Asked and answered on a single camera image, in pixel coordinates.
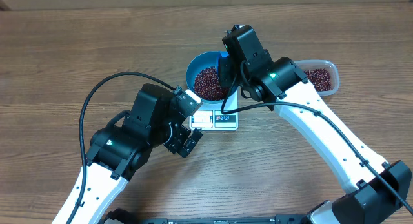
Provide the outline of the blue plastic measuring scoop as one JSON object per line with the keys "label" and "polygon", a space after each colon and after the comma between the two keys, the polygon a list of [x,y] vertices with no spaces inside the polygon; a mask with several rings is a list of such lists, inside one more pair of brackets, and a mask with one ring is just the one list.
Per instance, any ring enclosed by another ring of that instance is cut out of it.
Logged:
{"label": "blue plastic measuring scoop", "polygon": [[224,51],[218,52],[218,58],[226,58],[226,57],[228,57],[228,52],[224,52]]}

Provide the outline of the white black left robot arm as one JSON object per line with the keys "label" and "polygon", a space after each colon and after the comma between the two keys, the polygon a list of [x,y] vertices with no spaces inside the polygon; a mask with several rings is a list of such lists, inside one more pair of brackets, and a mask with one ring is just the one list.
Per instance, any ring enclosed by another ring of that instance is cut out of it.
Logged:
{"label": "white black left robot arm", "polygon": [[132,109],[120,112],[92,136],[86,165],[53,222],[99,223],[159,145],[187,157],[202,133],[183,123],[200,105],[201,98],[191,90],[144,84]]}

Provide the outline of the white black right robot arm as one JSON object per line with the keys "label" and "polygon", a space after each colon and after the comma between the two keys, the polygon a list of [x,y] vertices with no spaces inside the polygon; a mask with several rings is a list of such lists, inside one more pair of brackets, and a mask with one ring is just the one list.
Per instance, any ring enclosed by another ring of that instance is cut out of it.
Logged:
{"label": "white black right robot arm", "polygon": [[381,223],[408,207],[411,170],[389,163],[360,140],[322,100],[291,59],[273,60],[248,25],[235,25],[223,38],[226,58],[220,83],[239,88],[255,107],[267,107],[288,121],[313,146],[339,181],[344,195],[324,201],[298,223]]}

